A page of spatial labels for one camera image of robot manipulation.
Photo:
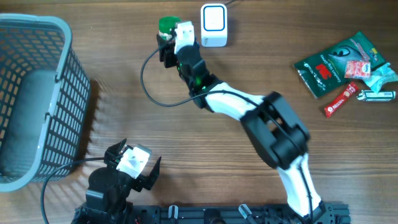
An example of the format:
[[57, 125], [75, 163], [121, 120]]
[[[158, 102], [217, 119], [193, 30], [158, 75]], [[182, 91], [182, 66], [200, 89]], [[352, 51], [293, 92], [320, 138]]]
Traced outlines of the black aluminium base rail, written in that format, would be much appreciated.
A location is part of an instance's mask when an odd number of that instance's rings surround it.
[[242, 204], [232, 207], [133, 207], [133, 223], [153, 224], [283, 224], [308, 223], [309, 217], [302, 218], [287, 204], [267, 204], [248, 206]]

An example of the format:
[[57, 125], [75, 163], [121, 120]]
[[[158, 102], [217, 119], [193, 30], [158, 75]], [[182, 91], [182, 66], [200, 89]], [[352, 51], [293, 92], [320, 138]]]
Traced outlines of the red tissue packet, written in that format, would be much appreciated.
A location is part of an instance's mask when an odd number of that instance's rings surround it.
[[365, 80], [371, 77], [371, 63], [360, 60], [349, 60], [346, 63], [345, 78]]

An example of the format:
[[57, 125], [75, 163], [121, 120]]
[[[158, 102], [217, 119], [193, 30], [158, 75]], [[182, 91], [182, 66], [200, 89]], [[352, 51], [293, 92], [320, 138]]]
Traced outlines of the green 3M gloves package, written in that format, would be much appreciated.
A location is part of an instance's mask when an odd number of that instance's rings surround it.
[[294, 64], [294, 68], [315, 98], [322, 97], [349, 82], [345, 78], [348, 61], [367, 61], [371, 70], [386, 63], [374, 44], [362, 33], [342, 40], [332, 47]]

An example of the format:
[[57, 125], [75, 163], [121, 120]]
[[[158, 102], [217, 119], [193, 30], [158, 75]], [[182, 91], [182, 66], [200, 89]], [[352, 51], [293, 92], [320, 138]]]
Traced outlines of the green lid spice jar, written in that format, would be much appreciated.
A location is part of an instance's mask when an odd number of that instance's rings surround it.
[[180, 22], [181, 18], [177, 16], [165, 16], [159, 19], [159, 36], [164, 40], [172, 38], [172, 30], [175, 29], [176, 23]]

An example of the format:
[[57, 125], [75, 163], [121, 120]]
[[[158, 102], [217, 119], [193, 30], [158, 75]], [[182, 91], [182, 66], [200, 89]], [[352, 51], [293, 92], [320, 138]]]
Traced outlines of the green white gum pack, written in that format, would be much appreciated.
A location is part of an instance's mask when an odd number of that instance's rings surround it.
[[388, 102], [396, 98], [395, 91], [379, 91], [378, 93], [372, 90], [362, 90], [356, 97], [359, 101], [368, 102]]

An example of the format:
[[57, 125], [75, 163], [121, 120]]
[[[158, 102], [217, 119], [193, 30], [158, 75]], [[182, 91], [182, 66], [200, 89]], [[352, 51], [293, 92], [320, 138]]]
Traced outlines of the grey plastic shopping basket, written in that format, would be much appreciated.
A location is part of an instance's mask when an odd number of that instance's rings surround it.
[[91, 94], [62, 19], [1, 15], [1, 191], [72, 171]]

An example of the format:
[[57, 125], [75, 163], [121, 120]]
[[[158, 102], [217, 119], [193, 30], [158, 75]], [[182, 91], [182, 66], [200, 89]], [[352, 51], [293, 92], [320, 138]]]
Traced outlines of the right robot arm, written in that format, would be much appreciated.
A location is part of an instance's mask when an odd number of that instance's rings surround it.
[[177, 48], [177, 37], [157, 36], [159, 60], [176, 67], [189, 90], [189, 100], [200, 109], [238, 120], [258, 156], [276, 169], [287, 194], [288, 206], [306, 223], [320, 216], [317, 194], [308, 167], [310, 134], [278, 92], [267, 96], [235, 90], [210, 73], [197, 42]]

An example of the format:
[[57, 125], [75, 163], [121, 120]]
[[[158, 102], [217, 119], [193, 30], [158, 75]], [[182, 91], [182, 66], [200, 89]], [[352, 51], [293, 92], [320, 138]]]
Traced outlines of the red Nescafe coffee stick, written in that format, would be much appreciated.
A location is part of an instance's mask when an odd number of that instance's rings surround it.
[[331, 103], [325, 108], [325, 116], [330, 118], [342, 105], [346, 103], [356, 92], [358, 87], [354, 82], [350, 82], [349, 85], [341, 92]]

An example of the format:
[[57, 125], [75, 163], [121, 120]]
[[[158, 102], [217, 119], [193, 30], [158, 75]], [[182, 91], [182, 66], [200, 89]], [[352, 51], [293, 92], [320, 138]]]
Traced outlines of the light green wipes packet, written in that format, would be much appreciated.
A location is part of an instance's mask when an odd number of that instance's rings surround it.
[[373, 92], [379, 93], [384, 84], [396, 82], [397, 74], [390, 66], [391, 64], [387, 62], [375, 69], [375, 71], [371, 72], [371, 76], [365, 79], [364, 83], [370, 87]]

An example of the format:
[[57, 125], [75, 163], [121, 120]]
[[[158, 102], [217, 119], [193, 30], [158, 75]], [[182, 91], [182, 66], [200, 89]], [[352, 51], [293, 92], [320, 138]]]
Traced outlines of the white barcode scanner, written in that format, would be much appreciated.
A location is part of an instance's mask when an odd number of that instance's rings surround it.
[[224, 47], [228, 41], [228, 10], [225, 4], [204, 4], [200, 10], [201, 45]]

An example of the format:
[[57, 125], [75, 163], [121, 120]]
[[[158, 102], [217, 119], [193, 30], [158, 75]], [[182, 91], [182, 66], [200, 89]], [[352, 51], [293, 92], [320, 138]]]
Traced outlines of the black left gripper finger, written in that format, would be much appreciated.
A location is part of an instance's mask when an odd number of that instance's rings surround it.
[[160, 162], [162, 157], [159, 157], [156, 161], [154, 167], [152, 168], [150, 174], [145, 176], [142, 186], [146, 190], [151, 190], [156, 183], [159, 175], [160, 175]]
[[121, 142], [116, 143], [107, 148], [104, 154], [105, 162], [116, 162], [118, 159], [123, 156], [123, 147], [126, 143], [127, 139], [123, 139]]

